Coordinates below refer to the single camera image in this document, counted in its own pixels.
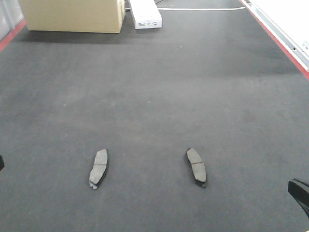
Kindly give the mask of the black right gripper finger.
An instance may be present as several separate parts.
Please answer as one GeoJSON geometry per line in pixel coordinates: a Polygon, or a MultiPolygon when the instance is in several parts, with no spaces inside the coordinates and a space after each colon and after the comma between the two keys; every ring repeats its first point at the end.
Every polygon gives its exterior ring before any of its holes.
{"type": "Polygon", "coordinates": [[[309,216],[309,183],[294,178],[288,182],[288,192],[309,216]]]}

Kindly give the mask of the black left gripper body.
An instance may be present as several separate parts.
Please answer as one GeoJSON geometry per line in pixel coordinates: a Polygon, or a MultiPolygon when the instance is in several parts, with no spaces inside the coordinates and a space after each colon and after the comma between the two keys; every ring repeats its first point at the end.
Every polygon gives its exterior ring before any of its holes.
{"type": "Polygon", "coordinates": [[[2,155],[0,155],[0,171],[4,168],[4,160],[2,155]]]}

